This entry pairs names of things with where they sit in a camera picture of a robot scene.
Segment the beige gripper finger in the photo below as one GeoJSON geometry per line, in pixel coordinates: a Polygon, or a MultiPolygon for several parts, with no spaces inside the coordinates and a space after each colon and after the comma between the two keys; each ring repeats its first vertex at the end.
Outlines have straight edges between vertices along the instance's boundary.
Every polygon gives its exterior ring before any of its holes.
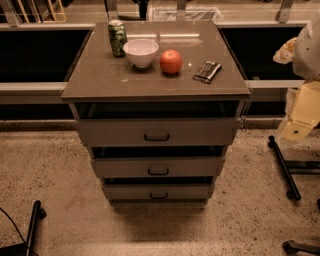
{"type": "Polygon", "coordinates": [[[285,118],[279,136],[292,143],[301,142],[320,123],[320,82],[305,82],[286,94],[285,118]]]}
{"type": "Polygon", "coordinates": [[[280,64],[288,64],[293,60],[293,52],[297,38],[291,38],[284,43],[280,49],[274,54],[273,61],[280,64]]]}

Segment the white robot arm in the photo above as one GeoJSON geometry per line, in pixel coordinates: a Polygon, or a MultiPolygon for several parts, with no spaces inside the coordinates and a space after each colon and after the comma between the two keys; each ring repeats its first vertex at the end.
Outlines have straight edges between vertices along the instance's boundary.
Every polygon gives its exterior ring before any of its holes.
{"type": "Polygon", "coordinates": [[[286,116],[278,127],[282,140],[298,143],[320,123],[320,15],[284,43],[273,61],[291,63],[293,73],[304,79],[298,89],[287,90],[286,116]]]}

